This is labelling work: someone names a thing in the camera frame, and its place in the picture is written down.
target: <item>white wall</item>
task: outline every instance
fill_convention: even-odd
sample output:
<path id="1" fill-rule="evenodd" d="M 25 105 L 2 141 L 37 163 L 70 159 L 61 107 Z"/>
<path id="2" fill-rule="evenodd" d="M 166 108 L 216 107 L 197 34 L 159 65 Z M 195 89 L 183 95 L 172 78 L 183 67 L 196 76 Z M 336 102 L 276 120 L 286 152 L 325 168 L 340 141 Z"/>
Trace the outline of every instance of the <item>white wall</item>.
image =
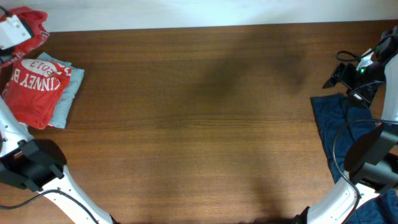
<path id="1" fill-rule="evenodd" d="M 397 0 L 0 0 L 49 14 L 50 32 L 398 19 Z"/>

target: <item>printed shirt graphic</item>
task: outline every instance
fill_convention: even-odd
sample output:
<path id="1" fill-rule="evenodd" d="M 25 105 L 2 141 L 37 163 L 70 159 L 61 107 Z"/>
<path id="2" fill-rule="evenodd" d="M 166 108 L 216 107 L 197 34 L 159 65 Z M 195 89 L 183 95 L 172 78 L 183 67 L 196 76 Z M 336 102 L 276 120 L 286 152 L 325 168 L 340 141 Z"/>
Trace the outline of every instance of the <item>printed shirt graphic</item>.
<path id="1" fill-rule="evenodd" d="M 44 129 L 69 84 L 71 72 L 71 68 L 56 62 L 20 60 L 14 63 L 4 101 L 19 122 Z"/>

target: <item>navy blue cloth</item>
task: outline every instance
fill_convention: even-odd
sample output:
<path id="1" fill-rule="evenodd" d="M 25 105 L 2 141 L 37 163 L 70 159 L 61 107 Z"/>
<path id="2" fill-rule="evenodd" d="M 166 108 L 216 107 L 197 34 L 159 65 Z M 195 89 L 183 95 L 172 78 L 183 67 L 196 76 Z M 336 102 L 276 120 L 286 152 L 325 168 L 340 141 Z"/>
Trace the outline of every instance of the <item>navy blue cloth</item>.
<path id="1" fill-rule="evenodd" d="M 339 180 L 340 175 L 331 158 L 331 150 L 337 131 L 347 121 L 372 119 L 369 109 L 364 110 L 350 106 L 345 103 L 345 99 L 346 97 L 342 94 L 311 98 L 315 121 L 335 182 Z M 336 160 L 341 170 L 344 170 L 344 159 L 350 147 L 362 135 L 369 133 L 375 127 L 374 123 L 356 123 L 342 132 L 336 142 Z M 396 191 L 390 190 L 388 193 L 368 201 L 355 211 L 347 223 L 398 223 Z"/>

